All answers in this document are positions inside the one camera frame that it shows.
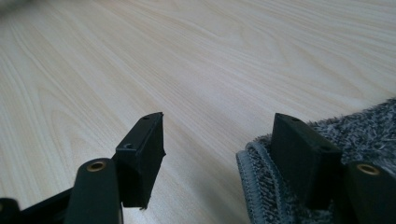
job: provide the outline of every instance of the wood grain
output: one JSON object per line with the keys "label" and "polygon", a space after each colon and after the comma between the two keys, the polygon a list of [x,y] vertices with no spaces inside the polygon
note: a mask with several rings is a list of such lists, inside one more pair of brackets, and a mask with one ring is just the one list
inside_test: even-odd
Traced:
{"label": "wood grain", "polygon": [[125,223],[247,223],[234,158],[275,112],[346,115],[396,95],[393,1],[3,1],[0,197],[73,186],[162,111],[167,156]]}

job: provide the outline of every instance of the gray towel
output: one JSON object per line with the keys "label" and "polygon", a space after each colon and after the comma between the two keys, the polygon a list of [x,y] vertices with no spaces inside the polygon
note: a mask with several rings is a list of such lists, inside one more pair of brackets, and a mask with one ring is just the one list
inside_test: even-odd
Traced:
{"label": "gray towel", "polygon": [[[309,125],[343,150],[342,163],[371,161],[396,178],[396,98],[360,113]],[[236,154],[251,223],[332,223],[329,210],[301,205],[272,162],[271,135]]]}

